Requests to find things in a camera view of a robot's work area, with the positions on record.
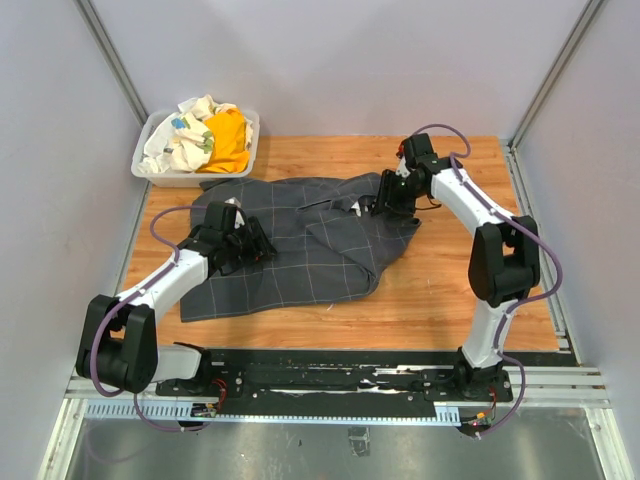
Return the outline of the dark grey checked pillowcase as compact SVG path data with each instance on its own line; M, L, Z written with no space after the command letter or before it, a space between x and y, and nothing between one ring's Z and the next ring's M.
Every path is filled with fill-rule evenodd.
M236 197L255 216L277 255L228 276L215 275L180 302L183 322L265 310L358 300L373 293L384 270L407 250L417 218L373 216L381 177L296 177L267 182L247 177L206 182L193 204ZM362 215L350 210L358 202Z

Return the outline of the cream white pillow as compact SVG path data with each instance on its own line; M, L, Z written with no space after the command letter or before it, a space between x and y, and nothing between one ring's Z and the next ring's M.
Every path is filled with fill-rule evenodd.
M355 202L355 203L351 206L350 210L351 210L352 212L354 212L354 213L355 213L355 215L356 215L357 217L360 217L360 216L362 215L361 208L360 208L360 204L359 204L358 202Z

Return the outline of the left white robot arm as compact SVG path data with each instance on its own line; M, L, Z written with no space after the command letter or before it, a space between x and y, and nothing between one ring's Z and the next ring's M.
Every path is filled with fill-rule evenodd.
M199 210L203 220L180 243L159 240L171 254L158 269L127 290L89 302L75 371L101 395L139 394L168 380L179 380L195 396L212 388L214 371L205 365L203 349L161 346L157 326L170 308L211 277L270 260L276 250L259 220L237 203L214 201Z

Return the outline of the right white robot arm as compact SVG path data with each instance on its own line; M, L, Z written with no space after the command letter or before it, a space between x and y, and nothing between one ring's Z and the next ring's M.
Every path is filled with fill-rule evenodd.
M460 397L474 400L500 380L506 332L540 281L537 224L479 190L458 160L436 154L426 133L402 140L397 156L398 167L382 173L372 213L411 219L416 200L427 197L447 207L473 236L468 280L477 302L452 383Z

